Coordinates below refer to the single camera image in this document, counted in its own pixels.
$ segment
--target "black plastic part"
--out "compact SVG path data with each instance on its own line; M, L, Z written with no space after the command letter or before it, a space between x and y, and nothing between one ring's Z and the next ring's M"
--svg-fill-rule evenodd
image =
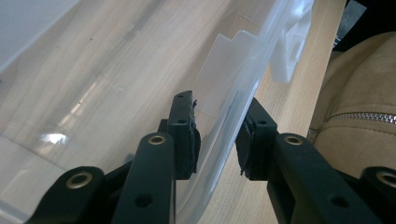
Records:
M115 192L118 189L122 189L125 179L128 176L129 169L131 168L132 161L129 161L114 171L105 175L106 188L108 192Z
M86 180L85 186L70 188ZM104 173L96 167L66 172L47 191L27 223L97 223L97 212L107 200L104 182Z
M162 119L157 133L166 133L168 131L168 119Z
M112 223L175 223L174 150L168 133L142 138Z
M386 32L396 31L396 1L362 1L366 11L346 36L334 47L334 51L347 51L361 41Z
M267 191L274 207L278 223L290 223L295 200L282 173L275 163L271 163Z
M177 180L190 179L197 169L201 137L195 126L195 104L192 91L179 93L174 97L167 121L167 132L175 140Z
M395 223L396 171L369 167L361 175L361 196L384 223Z
M293 211L282 214L292 214L284 220L290 223L381 223L305 138L292 133L280 134L276 138L274 158L287 184L281 187L290 188L295 201ZM271 202L287 211L288 204L275 202L281 196L270 194Z
M278 135L277 125L262 105L253 98L236 137L241 174L249 180L267 180L271 150Z

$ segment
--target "beige jacket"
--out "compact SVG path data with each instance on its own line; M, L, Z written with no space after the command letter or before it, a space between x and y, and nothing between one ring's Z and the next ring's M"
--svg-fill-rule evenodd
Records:
M363 119L384 117L380 114L392 117L388 122ZM396 169L395 116L396 33L386 33L329 63L310 126L317 133L308 138L335 169L347 174L358 177L368 166Z

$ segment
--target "wooden table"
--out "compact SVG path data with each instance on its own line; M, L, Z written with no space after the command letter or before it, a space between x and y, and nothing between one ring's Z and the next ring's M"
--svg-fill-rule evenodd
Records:
M291 83L275 83L267 69L256 98L280 133L306 136L346 1L316 0L309 36ZM233 149L199 223L276 223L265 182L239 175Z
M109 172L130 160L173 96L193 85L217 34L257 29L228 12L261 2L95 0L71 8L0 71L1 199L24 219L64 171L83 164ZM256 97L282 133L307 132L344 4L316 1L290 84L273 82L267 69ZM265 183L241 177L233 151L201 223L268 222L276 220Z

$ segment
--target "transparent plastic sheet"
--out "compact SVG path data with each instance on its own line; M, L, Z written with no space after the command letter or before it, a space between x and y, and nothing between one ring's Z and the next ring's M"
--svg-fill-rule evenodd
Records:
M197 222L209 203L249 102L296 2L300 1L251 0L249 1L250 7L239 7L244 3L228 1L228 5L225 6L227 9L221 12L224 14L217 16L220 18L219 24L207 28L213 29L212 33L209 32L209 35L201 37L206 41L192 38L188 43L178 42L178 46L185 51L203 52L202 55L201 53L194 54L200 56L196 59L191 57L189 62L182 54L180 56L169 55L172 51L163 49L162 46L176 42L174 38L183 36L185 30L190 29L192 32L191 25L200 17L198 15L190 19L188 15L185 15L184 9L200 10L199 7L201 7L201 10L205 10L205 7L210 7L213 3L208 1L206 5L201 6L203 3L146 1L142 4L142 8L136 11L140 14L139 20L131 22L133 26L129 26L129 30L121 38L115 36L111 41L105 40L106 44L103 46L108 45L109 49L97 47L95 54L86 54L87 57L93 57L92 61L95 61L94 57L101 53L108 56L104 59L97 59L98 63L92 66L89 63L86 65L87 61L83 61L83 64L77 65L88 66L83 70L78 70L77 66L63 69L68 66L68 61L74 60L73 55L79 55L78 50L82 48L82 45L77 41L70 45L76 52L67 51L71 56L67 59L66 54L66 64L55 61L58 53L53 51L59 43L68 43L69 39L73 40L75 30L82 32L82 29L90 28L90 20L101 20L103 15L108 14L107 8L112 8L112 5L116 4L115 2L85 1L84 3L76 2L72 9L66 8L65 16L60 16L56 22L51 22L48 27L44 27L40 38L32 41L33 44L29 48L22 49L21 55L17 55L16 60L11 60L5 70L0 72L0 79L4 85L8 83L17 87L24 85L42 95L37 102L19 103L20 109L23 106L23 110L32 111L29 119L26 119L18 110L18 113L11 114L15 102L9 98L15 95L19 99L18 94L21 92L13 92L4 87L2 89L0 86L0 118L3 120L3 122L0 121L0 151L2 155L5 155L0 158L0 164L9 167L6 173L0 172L1 217L11 222L26 220L41 195L57 176L68 169L79 165L94 165L108 172L130 160L134 155L138 140L147 133L155 132L160 119L167 117L173 95L192 88L193 97L198 101L195 115L203 143L197 174L192 175L191 180L177 181L177 223ZM172 4L180 5L180 7L172 13L161 14L162 8L170 8ZM93 13L94 11L99 11L99 15ZM128 15L134 14L131 11L127 12ZM97 18L91 19L83 16L84 14L92 14ZM158 14L168 18L169 21L162 21L163 18ZM247 29L223 33L223 28L233 22L230 18L241 19L247 24ZM151 27L146 26L149 26L151 22L154 25L153 29L149 30ZM163 29L168 23L171 25L167 29L171 29L172 32ZM96 35L87 33L85 37L90 42L95 40ZM144 40L147 44L144 46L131 44L139 40ZM207 47L210 47L210 50L205 53ZM48 82L42 75L43 69L35 73L36 67L44 66L44 63L39 60L41 55L46 53L51 58L55 58L48 64L58 63L61 68L49 70L54 72L49 73L51 75L49 82L54 84L45 86L46 89L41 90L38 88L40 85L29 83L29 80L36 83ZM135 63L139 59L134 55L138 53L141 54L139 57L142 55L147 57L145 64ZM180 70L178 68L176 70L168 65L177 60L191 63L191 69ZM29 72L26 72L26 77L20 71L25 67L30 68ZM162 84L156 83L156 76L152 73L162 70L169 76L169 83L165 84L169 85L170 90L166 94L163 91L154 93L156 85ZM195 77L185 78L191 80L198 76L193 86L189 84L192 82L186 81L187 84L178 83L181 87L170 87L171 84L176 85L175 80L180 79L174 73L183 75L191 71L192 73L197 71ZM13 80L12 77L19 73L23 76L18 75L17 79ZM135 99L140 92L135 91L134 87L143 85L143 83L139 84L142 81L139 76L151 76L153 81L145 85L147 89L152 89L154 106L148 108L149 113L143 113L139 115L140 117L134 118L133 108L138 108L145 103ZM138 84L130 83L131 77ZM56 92L59 96L51 98L51 95L42 94L45 91ZM35 111L40 106L46 106L46 112L35 116L38 113ZM34 199L30 202L23 201L26 200L26 193L24 193L26 191L34 193L32 197Z
M311 25L313 0L295 1L290 16L276 43L270 64L275 81L289 82L300 60Z
M29 7L19 0L0 1L0 71L35 42L60 18L78 4L78 0L33 0Z

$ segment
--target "clear plastic container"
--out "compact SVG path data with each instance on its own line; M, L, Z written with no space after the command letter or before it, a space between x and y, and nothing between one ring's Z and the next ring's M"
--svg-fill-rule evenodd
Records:
M185 90L203 143L177 223L197 222L275 48L288 73L298 61L312 2L2 2L0 222L26 220L66 170L131 160Z

